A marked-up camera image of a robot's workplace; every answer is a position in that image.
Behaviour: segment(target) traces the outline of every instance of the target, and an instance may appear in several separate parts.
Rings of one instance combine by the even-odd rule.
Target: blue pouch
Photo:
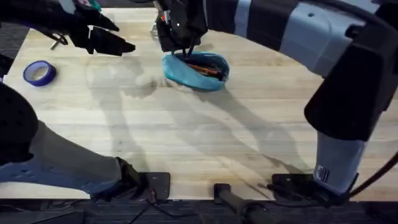
[[[183,58],[182,54],[170,54],[163,57],[164,74],[169,80],[206,91],[220,90],[228,80],[229,65],[221,55],[209,52],[192,52],[189,58],[190,60],[216,65],[224,74],[221,81],[198,73],[181,61],[180,58]]]

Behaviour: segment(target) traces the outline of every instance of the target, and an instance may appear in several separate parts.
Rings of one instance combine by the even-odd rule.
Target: tape roll
[[[47,69],[45,75],[40,79],[35,79],[34,75],[41,68]],[[57,75],[57,69],[46,61],[36,61],[28,65],[24,70],[24,80],[33,86],[45,86],[52,82]]]

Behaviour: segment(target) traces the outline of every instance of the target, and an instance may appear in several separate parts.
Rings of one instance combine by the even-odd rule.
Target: wooden table
[[[272,198],[261,187],[275,173],[312,172],[316,132],[303,109],[321,83],[297,62],[240,37],[209,32],[196,50],[224,55],[231,78],[222,91],[199,93],[167,81],[159,43],[149,31],[155,9],[105,9],[120,36],[137,45],[123,57],[89,55],[31,30],[5,82],[24,95],[42,121],[62,136],[138,171],[172,175],[170,198],[210,199],[226,182],[244,198]],[[22,71],[36,60],[58,78],[36,88]],[[358,184],[398,149],[398,101],[373,135]],[[395,168],[355,200],[398,200]],[[88,198],[83,192],[1,183],[1,198]]]

